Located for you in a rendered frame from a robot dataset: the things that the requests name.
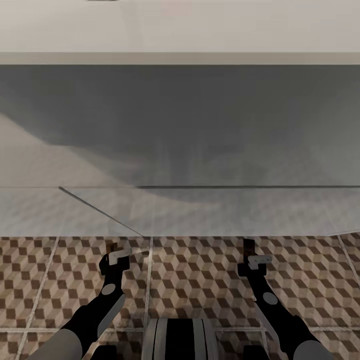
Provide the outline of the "mousetrap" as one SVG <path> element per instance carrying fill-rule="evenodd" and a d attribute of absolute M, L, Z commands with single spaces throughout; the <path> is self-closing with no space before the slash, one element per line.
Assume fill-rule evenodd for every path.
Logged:
<path fill-rule="evenodd" d="M 118 251 L 118 243 L 110 243 L 106 245 L 106 260 L 109 261 L 109 254 Z"/>
<path fill-rule="evenodd" d="M 254 239 L 243 239 L 243 254 L 246 255 L 247 259 L 249 256 L 255 256 L 255 240 Z"/>

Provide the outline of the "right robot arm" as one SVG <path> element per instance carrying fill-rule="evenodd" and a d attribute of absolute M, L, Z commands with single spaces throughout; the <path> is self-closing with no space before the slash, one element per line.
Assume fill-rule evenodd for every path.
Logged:
<path fill-rule="evenodd" d="M 256 301 L 255 311 L 283 353 L 289 360 L 338 360 L 310 332 L 303 319 L 293 316 L 275 295 L 266 278 L 267 263 L 273 261 L 271 255 L 243 254 L 244 263 L 237 265 L 240 277 L 247 277 Z"/>

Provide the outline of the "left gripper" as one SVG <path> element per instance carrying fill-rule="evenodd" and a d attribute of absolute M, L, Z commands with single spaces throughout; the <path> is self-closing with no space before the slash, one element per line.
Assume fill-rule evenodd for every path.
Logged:
<path fill-rule="evenodd" d="M 128 256 L 119 257 L 117 264 L 109 265 L 109 260 L 107 260 L 107 254 L 105 254 L 99 263 L 99 268 L 102 276 L 105 275 L 106 277 L 111 272 L 118 272 L 121 274 L 121 278 L 122 278 L 123 271 L 130 269 L 129 257 Z"/>

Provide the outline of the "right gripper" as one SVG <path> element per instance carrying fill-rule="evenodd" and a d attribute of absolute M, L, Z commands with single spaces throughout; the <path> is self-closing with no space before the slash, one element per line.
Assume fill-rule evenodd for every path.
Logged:
<path fill-rule="evenodd" d="M 266 280 L 264 276 L 267 275 L 267 265 L 265 263 L 260 263 L 258 265 L 258 269 L 251 269 L 248 265 L 250 261 L 247 259 L 245 254 L 243 254 L 243 260 L 244 263 L 239 263 L 237 265 L 238 274 L 240 277 L 247 277 L 250 285 L 252 280 L 256 278 L 262 278 Z"/>

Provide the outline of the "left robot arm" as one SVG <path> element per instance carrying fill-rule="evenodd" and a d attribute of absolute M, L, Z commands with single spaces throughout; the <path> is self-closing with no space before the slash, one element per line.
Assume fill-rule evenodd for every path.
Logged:
<path fill-rule="evenodd" d="M 128 255 L 132 248 L 104 255 L 99 263 L 104 284 L 100 296 L 81 306 L 57 333 L 25 360 L 82 360 L 123 308 L 125 293 L 122 287 L 124 270 L 130 269 Z"/>

